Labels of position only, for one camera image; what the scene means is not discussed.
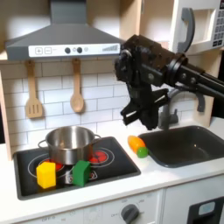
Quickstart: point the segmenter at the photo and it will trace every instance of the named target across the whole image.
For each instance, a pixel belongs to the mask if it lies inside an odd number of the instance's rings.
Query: stovetop
[[[37,184],[36,168],[45,161],[51,161],[47,148],[15,153],[17,196],[20,200],[29,200],[80,188],[72,184],[73,166],[63,164],[56,164],[57,185],[48,189],[41,188]],[[113,137],[104,137],[94,145],[94,156],[89,162],[91,163],[91,173],[89,181],[84,187],[125,179],[141,173]]]

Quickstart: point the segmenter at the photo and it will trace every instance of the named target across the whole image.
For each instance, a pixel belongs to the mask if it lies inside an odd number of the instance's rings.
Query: black robotic arm
[[[158,109],[169,101],[168,89],[152,91],[151,85],[167,84],[224,100],[224,82],[189,64],[183,53],[170,52],[143,36],[134,35],[122,45],[115,74],[129,90],[130,102],[121,112],[125,125],[139,119],[148,130],[158,126]]]

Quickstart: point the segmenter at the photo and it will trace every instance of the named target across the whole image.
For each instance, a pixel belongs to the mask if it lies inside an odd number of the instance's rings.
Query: gray range hood
[[[121,39],[87,25],[86,0],[51,0],[51,24],[6,42],[8,60],[113,55]]]

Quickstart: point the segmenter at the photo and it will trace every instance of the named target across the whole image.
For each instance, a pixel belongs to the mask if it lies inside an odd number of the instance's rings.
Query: wooden spoon
[[[70,104],[74,112],[80,113],[84,108],[84,100],[81,96],[81,62],[73,60],[73,96]]]
[[[25,113],[29,118],[41,117],[43,114],[43,108],[41,102],[36,96],[36,86],[34,77],[35,63],[31,60],[25,62],[28,74],[29,93],[30,99],[25,105]]]

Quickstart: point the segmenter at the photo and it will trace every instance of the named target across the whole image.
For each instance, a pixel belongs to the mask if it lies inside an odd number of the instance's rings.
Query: black sink
[[[176,168],[224,157],[224,141],[199,126],[142,134],[150,156],[160,165]]]

